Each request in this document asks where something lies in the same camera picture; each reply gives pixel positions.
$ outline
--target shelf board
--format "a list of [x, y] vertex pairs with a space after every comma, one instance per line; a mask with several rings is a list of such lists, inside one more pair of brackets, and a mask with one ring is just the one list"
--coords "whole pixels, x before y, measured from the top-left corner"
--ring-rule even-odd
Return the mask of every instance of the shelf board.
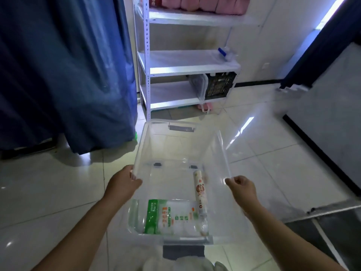
[[[140, 86], [145, 95], [145, 86]], [[151, 84], [151, 110], [216, 102], [225, 98], [200, 101], [189, 81]]]
[[[143, 7], [137, 5], [136, 11], [143, 18]], [[203, 11], [188, 12], [183, 10], [150, 8], [149, 22], [153, 24], [184, 24], [191, 26], [232, 27], [242, 24], [258, 25], [249, 15], [219, 15]]]
[[[144, 53], [138, 58], [145, 72]], [[227, 62], [218, 50], [156, 50], [150, 52], [150, 76], [240, 72], [237, 61]]]

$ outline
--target black plastic crate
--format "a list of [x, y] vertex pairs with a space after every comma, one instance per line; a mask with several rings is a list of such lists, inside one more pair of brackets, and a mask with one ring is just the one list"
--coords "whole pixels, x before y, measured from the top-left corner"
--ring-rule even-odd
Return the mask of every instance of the black plastic crate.
[[226, 72], [216, 73], [215, 76], [210, 76], [210, 73], [206, 75], [208, 77], [208, 87], [205, 92], [205, 100], [226, 97], [233, 85], [234, 78], [237, 76], [234, 72], [228, 72], [228, 74]]

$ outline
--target clear plastic container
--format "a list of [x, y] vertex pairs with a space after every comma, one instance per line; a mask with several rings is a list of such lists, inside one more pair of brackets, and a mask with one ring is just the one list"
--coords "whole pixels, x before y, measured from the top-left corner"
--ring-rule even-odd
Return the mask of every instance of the clear plastic container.
[[[209, 235], [144, 234], [148, 200], [196, 200], [193, 173], [202, 170], [207, 193]], [[207, 245], [243, 239], [246, 218], [224, 180], [230, 177], [219, 130], [201, 123], [150, 120], [144, 124], [133, 173], [143, 180], [125, 207], [124, 237], [138, 244]]]

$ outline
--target plastic bag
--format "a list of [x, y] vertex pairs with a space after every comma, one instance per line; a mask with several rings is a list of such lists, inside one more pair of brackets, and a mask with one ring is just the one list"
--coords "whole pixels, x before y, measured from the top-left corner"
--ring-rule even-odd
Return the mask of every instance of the plastic bag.
[[200, 0], [199, 7], [204, 11], [215, 12], [218, 0]]
[[233, 14], [236, 0], [219, 0], [215, 13], [217, 14]]
[[250, 0], [236, 0], [234, 4], [233, 14], [243, 15], [247, 12]]
[[181, 7], [187, 11], [196, 11], [199, 9], [199, 0], [182, 0]]
[[177, 9], [181, 7], [181, 0], [162, 0], [162, 6]]

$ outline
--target blue curtain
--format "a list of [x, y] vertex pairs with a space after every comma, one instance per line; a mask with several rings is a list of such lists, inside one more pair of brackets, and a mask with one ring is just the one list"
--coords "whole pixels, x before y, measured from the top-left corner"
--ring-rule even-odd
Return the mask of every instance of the blue curtain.
[[73, 152], [131, 141], [134, 65], [123, 0], [0, 0], [0, 149], [65, 133]]
[[280, 88], [312, 84], [361, 31], [361, 0], [345, 0], [282, 80]]

